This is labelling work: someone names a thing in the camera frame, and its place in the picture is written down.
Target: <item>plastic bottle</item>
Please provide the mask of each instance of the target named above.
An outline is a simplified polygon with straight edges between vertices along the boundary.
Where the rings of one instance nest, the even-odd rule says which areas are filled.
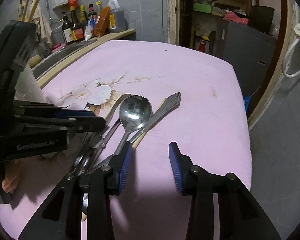
[[[117,0],[109,0],[110,20],[109,30],[111,33],[119,33],[127,30],[126,20],[124,18],[124,11],[120,9]]]
[[[72,22],[68,20],[68,17],[66,16],[66,12],[63,13],[63,25],[62,25],[62,34],[65,38],[65,41],[67,44],[74,43],[73,37],[72,37]]]

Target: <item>wooden door frame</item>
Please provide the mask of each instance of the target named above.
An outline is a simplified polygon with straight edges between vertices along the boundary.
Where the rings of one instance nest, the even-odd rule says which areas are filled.
[[[169,1],[168,43],[179,45],[180,0]]]
[[[293,0],[281,0],[281,21],[274,54],[259,90],[251,97],[248,107],[248,126],[251,130],[271,103],[283,78],[281,64],[293,40]]]

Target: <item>pink table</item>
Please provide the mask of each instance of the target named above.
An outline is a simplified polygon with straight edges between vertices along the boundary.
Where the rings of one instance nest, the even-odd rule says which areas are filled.
[[[145,96],[155,111],[175,92],[181,92],[179,108],[146,134],[134,153],[124,192],[111,197],[117,240],[185,239],[191,198],[177,193],[168,157],[171,141],[194,164],[214,174],[233,172],[250,189],[250,141],[234,70],[218,58],[165,43],[108,41],[43,89],[56,105],[84,109],[90,103],[88,107],[102,116],[123,93]],[[119,127],[100,161],[114,152],[123,132]],[[68,152],[77,145],[73,140]],[[18,238],[73,158],[61,153],[46,161],[24,160],[15,200],[0,206],[0,221],[12,237]],[[85,222],[82,239],[86,239]]]

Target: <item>metal screw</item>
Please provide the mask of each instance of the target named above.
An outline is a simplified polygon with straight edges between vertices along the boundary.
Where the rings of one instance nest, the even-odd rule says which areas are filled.
[[[228,179],[231,179],[231,180],[234,180],[237,178],[237,176],[231,172],[227,174],[227,177],[228,177]]]
[[[198,171],[200,171],[201,169],[200,169],[200,167],[198,166],[198,165],[193,165],[193,166],[191,166],[191,171],[193,171],[193,172],[198,172]]]
[[[66,179],[68,180],[71,180],[74,178],[74,174],[72,172],[68,173],[66,176],[65,176]]]
[[[110,169],[111,169],[110,165],[103,165],[103,166],[101,167],[101,170],[102,170],[102,171],[109,171]]]

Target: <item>finger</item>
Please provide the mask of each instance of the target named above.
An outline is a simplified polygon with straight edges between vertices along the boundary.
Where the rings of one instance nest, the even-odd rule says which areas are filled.
[[[12,183],[6,184],[5,180],[2,182],[2,189],[5,193],[9,193],[12,190],[15,190],[19,182],[19,178],[15,179]]]
[[[7,181],[7,184],[12,183],[14,180],[16,180],[19,177],[20,170],[21,170],[20,159],[8,162],[5,165],[5,180]]]

